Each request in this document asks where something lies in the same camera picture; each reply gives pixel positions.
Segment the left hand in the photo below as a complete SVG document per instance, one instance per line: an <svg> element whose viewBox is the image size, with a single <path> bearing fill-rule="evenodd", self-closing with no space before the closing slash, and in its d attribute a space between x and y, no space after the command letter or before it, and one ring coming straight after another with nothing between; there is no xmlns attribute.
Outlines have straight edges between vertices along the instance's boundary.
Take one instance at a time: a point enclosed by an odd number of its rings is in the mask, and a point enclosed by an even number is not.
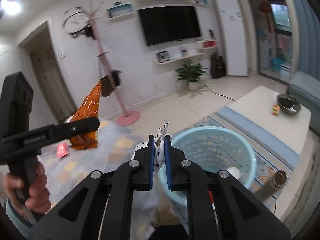
<svg viewBox="0 0 320 240"><path fill-rule="evenodd" d="M36 179L29 187L30 197L25 201L24 205L19 202L16 196L16 190L24 187L23 180L10 173L7 173L3 179L4 188L12 207L24 219L27 219L27 215L23 209L24 206L29 210L40 214L45 214L52 206L49 200L49 191L46 188L47 176L45 175L44 166L40 162L37 163L35 172Z"/></svg>

